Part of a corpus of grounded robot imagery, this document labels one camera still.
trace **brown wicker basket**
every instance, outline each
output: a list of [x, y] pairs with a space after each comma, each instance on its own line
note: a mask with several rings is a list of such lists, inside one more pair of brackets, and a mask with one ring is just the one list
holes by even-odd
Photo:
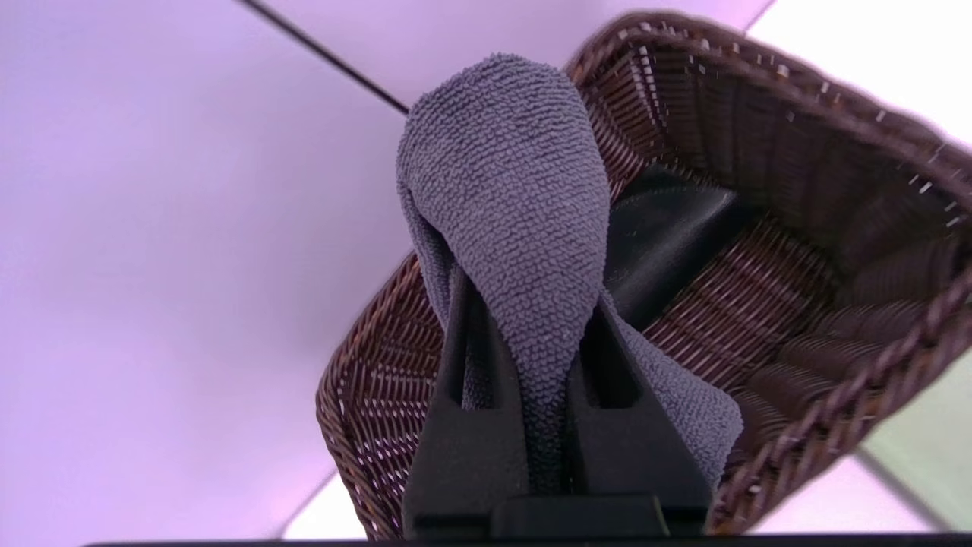
[[[742, 407], [709, 523], [742, 532], [969, 347], [972, 158], [799, 61], [681, 15], [611, 23], [567, 73], [614, 197], [657, 162], [766, 211], [644, 332]], [[321, 381], [318, 420], [372, 539], [401, 535], [441, 344], [412, 255]]]

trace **terry cloth towel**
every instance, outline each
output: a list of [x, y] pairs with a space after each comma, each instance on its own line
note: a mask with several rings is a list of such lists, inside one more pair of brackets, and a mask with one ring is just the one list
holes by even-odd
[[[555, 493], [568, 370], [598, 299], [607, 295], [608, 178], [577, 90], [559, 70], [515, 55], [493, 55], [464, 70], [412, 108], [398, 184], [443, 328], [458, 266], [509, 345], [520, 375], [531, 488]], [[739, 407], [635, 329], [622, 328], [715, 486], [743, 428]], [[469, 401], [482, 398], [473, 365]]]

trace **black cable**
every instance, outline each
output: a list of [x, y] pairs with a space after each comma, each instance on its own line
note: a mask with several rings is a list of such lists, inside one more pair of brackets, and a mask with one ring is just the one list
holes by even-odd
[[381, 100], [385, 101], [389, 106], [398, 110], [402, 114], [408, 114], [408, 107], [399, 102], [398, 99], [394, 98], [390, 93], [381, 89], [377, 84], [370, 81], [362, 73], [358, 72], [354, 68], [341, 60], [340, 57], [331, 53], [327, 48], [322, 46], [316, 40], [311, 38], [306, 32], [300, 29], [297, 25], [293, 24], [284, 16], [278, 14], [273, 9], [269, 8], [263, 4], [260, 0], [237, 0], [244, 6], [250, 8], [261, 16], [264, 20], [277, 27], [278, 30], [283, 31], [285, 34], [300, 43], [301, 46], [307, 48], [313, 52], [316, 56], [322, 58], [323, 60], [329, 62], [334, 68], [340, 70], [345, 75], [350, 77], [355, 82], [358, 82], [365, 89], [371, 91], [378, 96]]

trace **wicker basket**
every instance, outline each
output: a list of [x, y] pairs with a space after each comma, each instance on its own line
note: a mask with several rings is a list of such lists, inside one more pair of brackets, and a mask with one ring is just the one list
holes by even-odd
[[[766, 211], [644, 332], [742, 407], [709, 531], [743, 532], [970, 345], [972, 158], [799, 61], [676, 14], [613, 22], [567, 73], [614, 197], [657, 162]], [[412, 255], [321, 381], [318, 420], [372, 539], [401, 535], [441, 344]]]

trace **black fabric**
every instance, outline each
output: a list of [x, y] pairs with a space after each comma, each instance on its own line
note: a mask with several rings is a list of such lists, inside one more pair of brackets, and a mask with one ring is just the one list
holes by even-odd
[[753, 218], [732, 191], [650, 167], [611, 207], [605, 287], [639, 331]]

